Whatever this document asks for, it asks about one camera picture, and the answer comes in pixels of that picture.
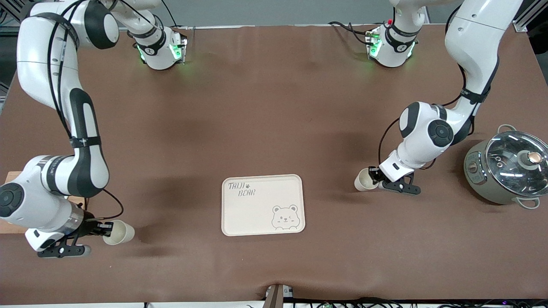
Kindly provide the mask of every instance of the white tray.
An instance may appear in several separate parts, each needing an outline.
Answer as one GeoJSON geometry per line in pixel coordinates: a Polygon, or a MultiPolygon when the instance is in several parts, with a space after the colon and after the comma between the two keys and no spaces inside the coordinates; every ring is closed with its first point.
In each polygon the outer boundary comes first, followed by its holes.
{"type": "Polygon", "coordinates": [[[298,175],[228,178],[222,183],[221,229],[225,235],[298,233],[304,228],[298,175]]]}

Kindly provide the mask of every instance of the metal frame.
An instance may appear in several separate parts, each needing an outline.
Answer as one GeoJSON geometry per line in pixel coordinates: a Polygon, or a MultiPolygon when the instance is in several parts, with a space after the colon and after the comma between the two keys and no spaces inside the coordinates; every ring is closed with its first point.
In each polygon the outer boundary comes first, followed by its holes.
{"type": "Polygon", "coordinates": [[[536,0],[533,2],[512,22],[516,32],[527,32],[527,25],[545,8],[548,8],[548,0],[536,0]]]}

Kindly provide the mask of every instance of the pot handle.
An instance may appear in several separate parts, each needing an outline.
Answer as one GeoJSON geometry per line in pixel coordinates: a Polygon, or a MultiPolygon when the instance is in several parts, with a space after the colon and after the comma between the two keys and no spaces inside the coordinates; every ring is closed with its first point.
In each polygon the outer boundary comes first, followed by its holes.
{"type": "Polygon", "coordinates": [[[516,197],[516,198],[512,198],[512,200],[524,209],[536,209],[540,205],[540,200],[538,198],[523,199],[523,198],[516,197]],[[528,207],[527,205],[523,204],[523,201],[534,201],[535,205],[533,207],[528,207]]]}
{"type": "Polygon", "coordinates": [[[510,130],[513,130],[513,131],[517,131],[517,129],[514,126],[512,126],[510,124],[503,124],[503,125],[499,126],[499,128],[496,130],[496,133],[500,134],[500,129],[503,128],[503,127],[509,128],[510,130]]]}

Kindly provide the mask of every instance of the pot control panel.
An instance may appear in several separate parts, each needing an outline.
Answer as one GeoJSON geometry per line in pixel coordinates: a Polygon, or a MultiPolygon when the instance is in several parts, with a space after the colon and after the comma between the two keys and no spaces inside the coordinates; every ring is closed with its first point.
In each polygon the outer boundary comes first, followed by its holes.
{"type": "Polygon", "coordinates": [[[487,182],[487,174],[481,163],[481,152],[472,152],[464,160],[464,169],[470,181],[476,185],[487,182]]]}

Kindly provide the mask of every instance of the brown tabletop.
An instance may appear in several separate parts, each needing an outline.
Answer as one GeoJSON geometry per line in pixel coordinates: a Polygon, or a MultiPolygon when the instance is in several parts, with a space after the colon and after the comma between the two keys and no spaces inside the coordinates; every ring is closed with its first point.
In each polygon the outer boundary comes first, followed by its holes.
{"type": "MultiPolygon", "coordinates": [[[[136,239],[88,237],[87,258],[39,259],[23,235],[0,235],[0,303],[254,300],[267,286],[350,299],[547,298],[548,199],[534,211],[494,206],[468,186],[467,150],[498,125],[548,140],[548,89],[524,33],[508,31],[476,132],[416,172],[419,196],[359,193],[387,125],[411,102],[443,104],[462,80],[425,26],[413,57],[387,69],[351,33],[331,27],[198,30],[188,62],[143,65],[131,41],[79,52],[123,220],[136,239]],[[221,183],[298,174],[306,228],[227,237],[221,183]]],[[[0,178],[36,155],[72,152],[51,110],[14,82],[0,116],[0,178]]],[[[401,137],[385,140],[383,156],[401,137]]],[[[102,193],[96,215],[118,208],[102,193]]]]}

